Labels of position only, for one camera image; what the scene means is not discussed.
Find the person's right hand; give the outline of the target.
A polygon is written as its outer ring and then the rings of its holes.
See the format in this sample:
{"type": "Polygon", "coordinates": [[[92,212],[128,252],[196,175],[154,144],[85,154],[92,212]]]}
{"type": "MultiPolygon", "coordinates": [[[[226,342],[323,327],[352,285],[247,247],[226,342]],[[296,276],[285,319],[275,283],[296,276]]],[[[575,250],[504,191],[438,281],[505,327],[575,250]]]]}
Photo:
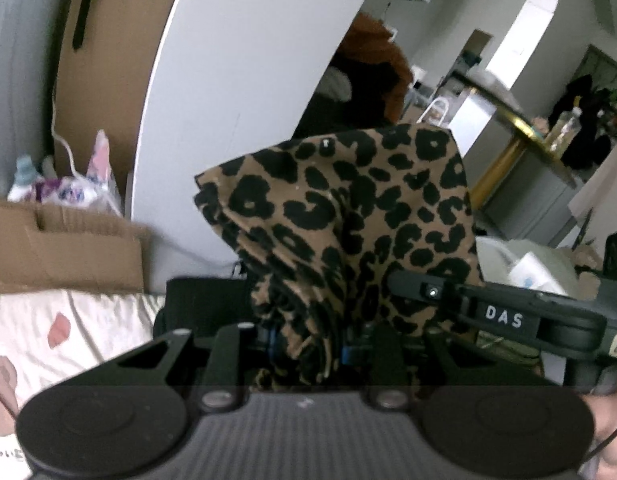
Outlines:
{"type": "MultiPolygon", "coordinates": [[[[595,440],[604,441],[617,429],[617,390],[607,396],[587,394],[581,397],[593,413],[595,440]]],[[[597,468],[589,468],[589,479],[617,480],[617,436],[596,456],[597,468]]]]}

